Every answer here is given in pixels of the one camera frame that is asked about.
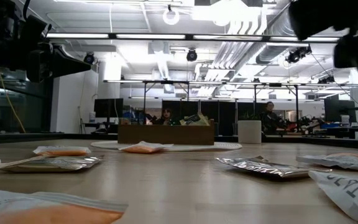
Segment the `white round mat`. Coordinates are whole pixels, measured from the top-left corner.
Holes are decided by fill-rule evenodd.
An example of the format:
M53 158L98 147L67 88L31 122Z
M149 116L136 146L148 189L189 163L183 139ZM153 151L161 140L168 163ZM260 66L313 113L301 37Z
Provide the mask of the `white round mat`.
M98 147L101 149L120 149L122 147L128 147L131 145L134 144L118 144L117 141L101 141L101 142L91 143L91 146ZM173 145L169 149L164 149L164 151L199 151L199 150L213 150L213 149L235 150L241 148L242 146L238 143L216 142L213 146Z

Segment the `orange snack bag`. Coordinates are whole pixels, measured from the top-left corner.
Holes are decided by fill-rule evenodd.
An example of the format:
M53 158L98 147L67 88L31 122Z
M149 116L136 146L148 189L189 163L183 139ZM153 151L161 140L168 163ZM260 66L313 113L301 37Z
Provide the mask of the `orange snack bag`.
M87 147L78 146L39 146L33 151L37 155L50 156L86 156L91 153Z
M19 194L0 190L0 223L110 224L127 205L77 196L37 192Z
M123 148L120 148L119 150L124 151L124 152L131 152L131 153L150 154L150 153L158 152L162 149L168 149L172 146L173 146L173 144L163 145L163 144L154 144L154 143L147 143L147 142L141 141L138 144L135 144L135 145L129 146L129 147L123 147Z

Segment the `man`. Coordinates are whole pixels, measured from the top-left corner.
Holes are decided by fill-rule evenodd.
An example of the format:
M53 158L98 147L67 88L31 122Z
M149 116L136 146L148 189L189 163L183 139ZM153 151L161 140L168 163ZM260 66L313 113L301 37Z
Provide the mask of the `man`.
M277 128L285 129L285 122L273 112L274 103L266 103L265 111L262 113L262 131L265 134L276 134Z

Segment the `potted plant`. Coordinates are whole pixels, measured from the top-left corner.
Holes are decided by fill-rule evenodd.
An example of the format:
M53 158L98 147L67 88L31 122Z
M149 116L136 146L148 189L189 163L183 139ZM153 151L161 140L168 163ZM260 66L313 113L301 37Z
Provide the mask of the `potted plant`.
M240 116L237 125L239 143L260 144L262 142L262 122L260 116L246 112Z

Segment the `security camera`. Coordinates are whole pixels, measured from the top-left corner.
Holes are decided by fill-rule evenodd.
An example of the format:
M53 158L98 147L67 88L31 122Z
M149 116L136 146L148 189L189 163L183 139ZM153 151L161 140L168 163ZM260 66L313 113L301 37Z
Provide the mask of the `security camera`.
M187 61L188 62L194 62L195 60L197 60L197 53L195 49L190 49L189 52L187 53Z
M95 62L94 52L87 52L84 58L84 62L92 65Z

